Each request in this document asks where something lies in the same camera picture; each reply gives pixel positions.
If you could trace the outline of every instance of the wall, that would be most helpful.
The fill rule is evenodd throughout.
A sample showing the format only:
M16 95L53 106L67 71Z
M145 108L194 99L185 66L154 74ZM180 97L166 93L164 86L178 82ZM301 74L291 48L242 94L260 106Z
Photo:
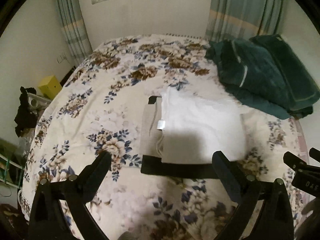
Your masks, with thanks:
M211 0L79 0L92 48L128 35L175 33L201 36Z
M71 69L57 56L65 53L64 41L53 0L27 0L0 38L0 138L17 144L14 122L20 105L20 86L37 87L40 80L56 75L61 80Z
M309 73L320 85L320 35L301 7L289 0L283 26L280 31L285 36ZM314 105L314 113L300 120L308 148L320 150L320 102Z

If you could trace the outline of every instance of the silver screw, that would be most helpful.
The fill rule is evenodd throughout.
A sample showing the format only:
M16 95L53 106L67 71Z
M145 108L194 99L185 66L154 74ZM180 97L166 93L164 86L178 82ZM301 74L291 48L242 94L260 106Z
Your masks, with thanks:
M247 175L246 178L248 181L254 181L256 179L253 175Z
M284 182L283 182L283 180L282 179L277 179L277 182L278 182L278 184L280 184L280 185L282 185Z
M46 184L47 183L47 179L41 179L41 181L40 181L40 184L41 185L44 185L44 184Z
M73 174L73 175L70 175L68 179L70 181L75 181L77 178L78 178L78 176Z

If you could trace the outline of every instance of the floral bed sheet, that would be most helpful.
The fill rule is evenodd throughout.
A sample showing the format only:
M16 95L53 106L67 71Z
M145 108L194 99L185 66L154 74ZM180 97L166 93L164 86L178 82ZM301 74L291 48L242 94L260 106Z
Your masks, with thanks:
M109 239L125 231L137 239L213 239L236 208L221 182L141 174L139 154L142 113L151 95L159 96L171 86L212 100L230 97L219 83L216 65L204 58L207 46L202 39L169 35L101 44L37 124L23 180L26 212L42 178L55 182L79 174L107 150L112 154L111 171L87 207ZM282 161L286 151L300 155L295 122L239 106L248 147L239 163L260 180L283 178L297 225L303 193L292 187L293 171ZM68 206L61 204L72 233L82 239ZM244 235L252 229L260 205Z

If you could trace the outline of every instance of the curtain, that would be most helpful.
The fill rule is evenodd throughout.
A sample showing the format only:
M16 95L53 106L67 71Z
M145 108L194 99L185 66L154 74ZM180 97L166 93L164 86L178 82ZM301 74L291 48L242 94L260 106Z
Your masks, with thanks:
M283 4L284 0L211 0L205 38L218 42L275 34Z
M79 0L56 0L61 30L77 65L92 53Z

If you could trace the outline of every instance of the yellow tissue box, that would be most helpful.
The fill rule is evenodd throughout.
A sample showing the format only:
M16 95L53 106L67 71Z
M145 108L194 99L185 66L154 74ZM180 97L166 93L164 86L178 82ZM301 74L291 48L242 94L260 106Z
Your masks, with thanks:
M45 97L54 99L55 96L61 91L62 86L60 85L57 78L52 75L43 78L39 83L38 88L41 90L42 94Z

